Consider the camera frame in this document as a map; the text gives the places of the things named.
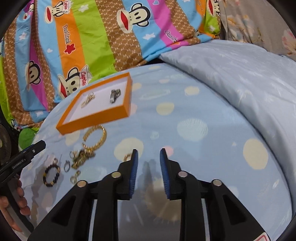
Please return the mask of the person's left hand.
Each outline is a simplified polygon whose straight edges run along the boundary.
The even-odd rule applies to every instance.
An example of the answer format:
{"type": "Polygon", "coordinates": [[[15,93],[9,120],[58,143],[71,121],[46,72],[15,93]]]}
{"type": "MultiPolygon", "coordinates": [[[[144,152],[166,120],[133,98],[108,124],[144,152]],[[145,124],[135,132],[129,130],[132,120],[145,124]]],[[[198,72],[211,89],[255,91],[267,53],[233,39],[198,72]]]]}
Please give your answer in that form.
{"type": "Polygon", "coordinates": [[[34,230],[29,219],[30,209],[18,178],[12,178],[1,186],[1,213],[13,230],[23,233],[34,230]]]}

